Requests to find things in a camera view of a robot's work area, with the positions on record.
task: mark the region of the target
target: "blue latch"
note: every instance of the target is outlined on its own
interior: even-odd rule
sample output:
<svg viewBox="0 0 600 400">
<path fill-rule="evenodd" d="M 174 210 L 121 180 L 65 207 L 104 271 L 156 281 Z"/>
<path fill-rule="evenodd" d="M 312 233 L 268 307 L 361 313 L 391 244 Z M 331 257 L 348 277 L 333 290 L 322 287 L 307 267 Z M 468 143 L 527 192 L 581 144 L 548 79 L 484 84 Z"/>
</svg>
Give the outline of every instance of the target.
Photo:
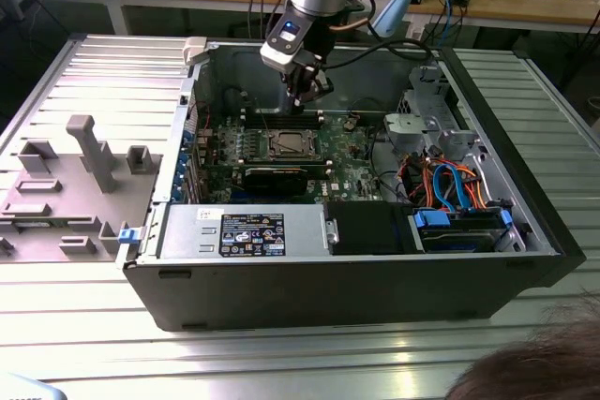
<svg viewBox="0 0 600 400">
<path fill-rule="evenodd" d="M 449 227 L 450 218 L 445 211 L 422 210 L 413 216 L 414 223 L 418 229 L 429 227 Z"/>
<path fill-rule="evenodd" d="M 511 225 L 513 225 L 513 217 L 510 215 L 510 211 L 500 211 L 500 217 L 502 218 L 502 221 L 504 222 L 504 225 L 506 227 L 510 227 Z"/>
<path fill-rule="evenodd" d="M 139 244 L 143 238 L 144 227 L 122 229 L 119 231 L 119 244 Z"/>
</svg>

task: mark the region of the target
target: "power supply label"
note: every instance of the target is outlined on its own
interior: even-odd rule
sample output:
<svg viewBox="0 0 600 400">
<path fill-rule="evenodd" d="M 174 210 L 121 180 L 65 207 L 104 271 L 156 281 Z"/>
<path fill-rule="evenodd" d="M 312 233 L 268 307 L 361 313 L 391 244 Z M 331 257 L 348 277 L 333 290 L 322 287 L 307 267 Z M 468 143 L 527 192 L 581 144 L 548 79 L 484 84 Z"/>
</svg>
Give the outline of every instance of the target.
<svg viewBox="0 0 600 400">
<path fill-rule="evenodd" d="M 223 215 L 218 253 L 222 257 L 283 257 L 283 215 Z"/>
</svg>

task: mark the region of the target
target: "motherboard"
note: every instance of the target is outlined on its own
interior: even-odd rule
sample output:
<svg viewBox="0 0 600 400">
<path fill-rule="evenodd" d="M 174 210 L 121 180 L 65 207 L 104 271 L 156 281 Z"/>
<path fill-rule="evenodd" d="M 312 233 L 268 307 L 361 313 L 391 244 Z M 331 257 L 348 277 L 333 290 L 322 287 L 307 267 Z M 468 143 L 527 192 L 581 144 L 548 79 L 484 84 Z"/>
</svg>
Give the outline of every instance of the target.
<svg viewBox="0 0 600 400">
<path fill-rule="evenodd" d="M 381 199 L 368 157 L 372 126 L 349 127 L 347 117 L 322 113 L 289 123 L 270 115 L 258 119 L 228 117 L 199 133 L 202 202 Z"/>
</svg>

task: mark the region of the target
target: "power cable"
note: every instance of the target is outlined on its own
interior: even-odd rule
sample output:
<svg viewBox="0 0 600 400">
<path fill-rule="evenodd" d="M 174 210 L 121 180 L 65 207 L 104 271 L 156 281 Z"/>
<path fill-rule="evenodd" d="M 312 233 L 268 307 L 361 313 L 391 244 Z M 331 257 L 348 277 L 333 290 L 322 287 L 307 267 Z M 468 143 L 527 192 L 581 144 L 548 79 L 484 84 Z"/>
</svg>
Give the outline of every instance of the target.
<svg viewBox="0 0 600 400">
<path fill-rule="evenodd" d="M 403 58 L 405 60 L 410 60 L 410 61 L 423 61 L 423 58 L 421 58 L 421 57 L 412 56 L 412 55 L 409 55 L 407 53 L 405 54 L 405 53 L 398 52 L 390 44 L 388 44 L 382 37 L 379 36 L 379 34 L 377 33 L 377 31 L 373 27 L 372 23 L 370 22 L 370 20 L 375 16 L 375 11 L 377 10 L 377 4 L 375 3 L 375 0 L 368 0 L 368 2 L 370 3 L 370 6 L 371 6 L 371 12 L 369 13 L 369 20 L 367 22 L 367 29 L 373 35 L 373 37 L 375 37 L 375 39 L 380 44 L 383 44 L 383 46 L 388 51 L 390 51 L 392 54 L 394 54 L 398 58 Z"/>
<path fill-rule="evenodd" d="M 339 67 L 344 67 L 344 66 L 350 65 L 350 64 L 360 60 L 361 58 L 364 58 L 365 56 L 367 56 L 383 47 L 391 46 L 392 44 L 412 44 L 413 46 L 418 47 L 423 52 L 425 52 L 427 55 L 426 58 L 421 58 L 419 61 L 427 61 L 429 59 L 433 59 L 433 57 L 434 57 L 431 49 L 428 46 L 426 46 L 424 43 L 422 43 L 421 41 L 417 41 L 416 39 L 409 39 L 407 37 L 392 38 L 392 39 L 387 39 L 383 42 L 379 42 L 379 43 L 375 44 L 374 46 L 369 47 L 365 51 L 360 52 L 358 55 L 356 55 L 355 57 L 353 57 L 349 60 L 346 60 L 342 63 L 337 63 L 336 65 L 325 65 L 322 67 L 322 69 L 337 69 Z"/>
</svg>

